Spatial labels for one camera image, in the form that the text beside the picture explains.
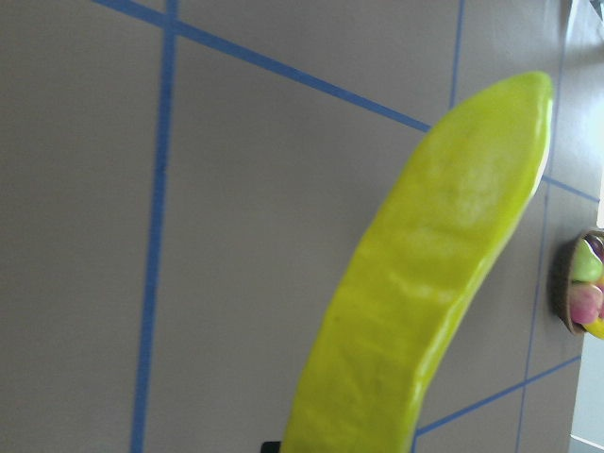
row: fruit bowl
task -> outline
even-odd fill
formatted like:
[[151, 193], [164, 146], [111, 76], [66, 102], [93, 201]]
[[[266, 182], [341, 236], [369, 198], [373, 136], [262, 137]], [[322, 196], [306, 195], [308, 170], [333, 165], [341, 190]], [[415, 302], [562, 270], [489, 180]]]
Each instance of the fruit bowl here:
[[[573, 335], [583, 335], [586, 330], [595, 334], [594, 330], [598, 332], [604, 327], [604, 320], [601, 318], [596, 318], [593, 323], [586, 324], [585, 326], [588, 327], [586, 328], [583, 324], [575, 322], [571, 316], [571, 301], [578, 285], [574, 274], [581, 267], [581, 252], [585, 246], [584, 241], [586, 238], [589, 239], [590, 236], [599, 238], [604, 242], [604, 230], [594, 228], [582, 231], [575, 240], [564, 243], [559, 247], [549, 275], [549, 295], [552, 308]], [[586, 278], [583, 280], [584, 283], [579, 284], [593, 286], [595, 280], [595, 278]]]

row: tiled surface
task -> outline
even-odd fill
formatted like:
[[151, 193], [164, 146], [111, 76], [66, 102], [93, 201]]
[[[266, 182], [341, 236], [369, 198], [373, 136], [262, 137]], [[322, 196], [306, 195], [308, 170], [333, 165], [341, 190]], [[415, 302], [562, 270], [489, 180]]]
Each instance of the tiled surface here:
[[575, 405], [579, 363], [527, 387], [520, 453], [566, 453]]
[[127, 451], [160, 34], [78, 1], [0, 28], [0, 451]]
[[[565, 451], [580, 339], [544, 285], [552, 250], [596, 219], [587, 2], [565, 54], [563, 1], [169, 0], [180, 22], [158, 20], [161, 3], [19, 2], [0, 18], [0, 449], [279, 439], [346, 260], [422, 137], [391, 118], [432, 124], [452, 92], [543, 69], [562, 87], [553, 163], [434, 379], [417, 451]], [[146, 22], [185, 35], [174, 67]], [[152, 191], [156, 147], [170, 160]], [[163, 242], [147, 245], [150, 205]], [[135, 383], [143, 287], [154, 348]]]
[[189, 24], [425, 123], [447, 110], [457, 2], [180, 3]]

